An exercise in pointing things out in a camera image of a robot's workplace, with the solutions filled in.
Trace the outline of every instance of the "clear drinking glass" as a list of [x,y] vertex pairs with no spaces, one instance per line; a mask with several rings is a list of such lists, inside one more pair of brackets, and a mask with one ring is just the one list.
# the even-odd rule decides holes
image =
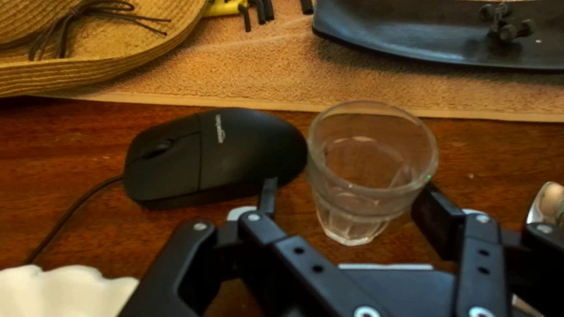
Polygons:
[[310,126],[307,173],[327,236],[372,241],[437,170],[437,141],[417,117],[373,101],[335,105]]

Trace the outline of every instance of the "beige towel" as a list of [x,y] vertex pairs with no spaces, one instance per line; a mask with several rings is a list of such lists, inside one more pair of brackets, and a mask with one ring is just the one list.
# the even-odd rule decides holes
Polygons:
[[114,80],[49,96],[321,111],[354,99],[419,116],[564,122],[564,74],[457,67],[359,52],[311,31],[299,0],[245,33],[241,16],[205,19],[169,54]]

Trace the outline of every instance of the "wooden table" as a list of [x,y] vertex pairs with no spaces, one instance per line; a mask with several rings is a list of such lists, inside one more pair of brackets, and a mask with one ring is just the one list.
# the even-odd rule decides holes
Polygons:
[[[122,172],[132,138],[143,129],[200,107],[79,102],[40,98],[0,100],[0,269],[18,266],[74,200]],[[272,112],[306,132],[314,113]],[[518,229],[537,191],[564,183],[564,125],[427,119],[437,136],[435,183],[464,208],[483,210]],[[79,208],[36,260],[45,270],[81,264],[105,276],[141,278],[172,230],[184,221],[220,225],[229,210],[256,198],[160,212],[143,210],[121,183]],[[279,225],[304,236],[335,263],[443,263],[406,215],[374,242],[354,248],[325,237],[304,175],[279,192]],[[225,283],[207,315],[260,315],[240,281]]]

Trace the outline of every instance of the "black tray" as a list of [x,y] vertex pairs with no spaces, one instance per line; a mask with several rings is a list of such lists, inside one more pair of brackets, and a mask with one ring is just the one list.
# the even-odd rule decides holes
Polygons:
[[313,29],[322,37],[374,51],[441,63],[564,70],[564,0],[508,2],[536,32],[500,44],[480,8],[467,0],[318,0]]

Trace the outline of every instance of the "computer mouse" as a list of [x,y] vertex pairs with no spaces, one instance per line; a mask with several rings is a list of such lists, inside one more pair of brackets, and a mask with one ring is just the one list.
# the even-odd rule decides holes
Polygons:
[[124,187],[148,209],[202,205],[257,195],[265,178],[283,186],[306,161],[306,141],[292,124],[258,110],[217,108],[137,135]]

